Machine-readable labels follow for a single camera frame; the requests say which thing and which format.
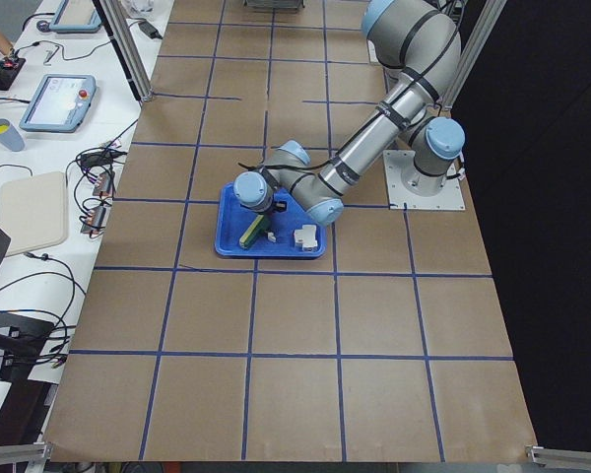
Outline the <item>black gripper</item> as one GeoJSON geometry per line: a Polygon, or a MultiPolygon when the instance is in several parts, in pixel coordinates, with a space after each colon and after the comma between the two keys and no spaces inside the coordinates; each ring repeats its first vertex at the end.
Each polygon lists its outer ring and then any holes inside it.
{"type": "Polygon", "coordinates": [[[286,212],[288,209],[288,203],[285,200],[276,200],[271,197],[265,208],[260,212],[261,215],[272,216],[276,213],[286,212]]]}

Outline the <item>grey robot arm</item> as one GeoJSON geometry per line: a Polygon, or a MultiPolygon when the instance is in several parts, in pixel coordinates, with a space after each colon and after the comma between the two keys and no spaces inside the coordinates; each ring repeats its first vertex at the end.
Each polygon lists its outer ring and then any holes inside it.
{"type": "Polygon", "coordinates": [[[314,170],[304,148],[291,140],[233,183],[239,204],[257,214],[276,207],[286,189],[308,217],[328,226],[341,215],[342,196],[396,139],[414,152],[407,188],[423,196],[437,193],[465,144],[462,126],[427,107],[452,80],[461,55],[456,24],[426,1],[372,1],[361,21],[378,62],[397,82],[365,123],[322,167],[314,170]]]}

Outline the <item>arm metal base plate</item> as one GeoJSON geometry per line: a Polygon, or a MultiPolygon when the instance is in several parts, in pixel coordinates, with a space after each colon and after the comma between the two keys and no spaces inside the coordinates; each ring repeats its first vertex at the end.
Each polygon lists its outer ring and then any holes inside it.
{"type": "Polygon", "coordinates": [[[414,151],[383,152],[388,206],[397,210],[464,211],[466,205],[453,164],[441,176],[427,176],[415,168],[414,151]]]}

